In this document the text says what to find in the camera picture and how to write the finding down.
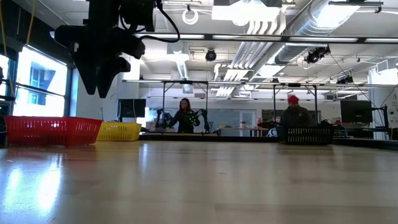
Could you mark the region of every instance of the hair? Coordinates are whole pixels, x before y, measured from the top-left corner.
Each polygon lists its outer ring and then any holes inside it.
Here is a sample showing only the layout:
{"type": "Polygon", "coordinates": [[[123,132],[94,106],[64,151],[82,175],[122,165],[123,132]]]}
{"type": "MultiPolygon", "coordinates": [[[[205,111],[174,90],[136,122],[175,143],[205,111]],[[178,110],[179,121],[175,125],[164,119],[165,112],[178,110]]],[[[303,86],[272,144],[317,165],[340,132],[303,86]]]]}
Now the hair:
{"type": "Polygon", "coordinates": [[[181,104],[182,104],[182,101],[186,101],[187,102],[187,111],[190,111],[191,110],[191,103],[189,102],[189,100],[187,99],[187,98],[184,98],[184,99],[182,99],[181,101],[180,101],[180,111],[183,111],[183,109],[182,109],[182,107],[181,107],[181,104]]]}

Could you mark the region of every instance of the red beanie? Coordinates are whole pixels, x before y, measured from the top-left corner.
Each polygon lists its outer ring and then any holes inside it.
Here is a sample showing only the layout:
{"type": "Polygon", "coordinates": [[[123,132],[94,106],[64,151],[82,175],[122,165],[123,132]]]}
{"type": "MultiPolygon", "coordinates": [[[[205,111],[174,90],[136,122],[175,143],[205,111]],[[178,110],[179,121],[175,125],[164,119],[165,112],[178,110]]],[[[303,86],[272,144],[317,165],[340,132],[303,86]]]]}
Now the red beanie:
{"type": "Polygon", "coordinates": [[[297,96],[293,95],[293,96],[290,96],[290,97],[287,99],[287,102],[288,102],[288,103],[298,103],[298,102],[299,102],[299,98],[297,98],[297,96]]]}

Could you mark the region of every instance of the man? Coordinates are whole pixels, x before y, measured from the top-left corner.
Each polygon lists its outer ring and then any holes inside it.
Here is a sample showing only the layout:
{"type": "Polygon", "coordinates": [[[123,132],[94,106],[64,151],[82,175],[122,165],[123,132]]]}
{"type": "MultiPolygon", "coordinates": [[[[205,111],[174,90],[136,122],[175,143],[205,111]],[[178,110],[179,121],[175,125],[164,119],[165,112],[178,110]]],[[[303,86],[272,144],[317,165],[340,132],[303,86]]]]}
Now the man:
{"type": "Polygon", "coordinates": [[[311,126],[312,118],[307,109],[299,105],[299,99],[293,95],[287,99],[289,107],[282,112],[280,123],[287,126],[311,126]]]}

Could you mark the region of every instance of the black bin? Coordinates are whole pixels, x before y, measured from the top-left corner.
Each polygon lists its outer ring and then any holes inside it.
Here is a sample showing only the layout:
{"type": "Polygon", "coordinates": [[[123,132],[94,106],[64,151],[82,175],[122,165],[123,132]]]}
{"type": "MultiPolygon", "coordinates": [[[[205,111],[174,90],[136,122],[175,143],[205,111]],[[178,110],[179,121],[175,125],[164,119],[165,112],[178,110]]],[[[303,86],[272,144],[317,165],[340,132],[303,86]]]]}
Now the black bin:
{"type": "Polygon", "coordinates": [[[279,142],[291,145],[326,146],[333,141],[331,127],[277,127],[279,142]]]}

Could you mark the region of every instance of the monitor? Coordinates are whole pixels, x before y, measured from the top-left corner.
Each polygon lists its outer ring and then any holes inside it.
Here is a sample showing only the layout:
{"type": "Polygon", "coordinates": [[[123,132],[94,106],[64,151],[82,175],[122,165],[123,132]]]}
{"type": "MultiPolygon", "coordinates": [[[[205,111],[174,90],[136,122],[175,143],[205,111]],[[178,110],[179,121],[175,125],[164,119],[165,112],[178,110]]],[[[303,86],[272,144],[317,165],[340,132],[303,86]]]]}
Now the monitor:
{"type": "Polygon", "coordinates": [[[120,118],[145,118],[146,99],[119,100],[120,118]]]}
{"type": "Polygon", "coordinates": [[[371,123],[372,103],[365,100],[341,100],[342,123],[371,123]]]}

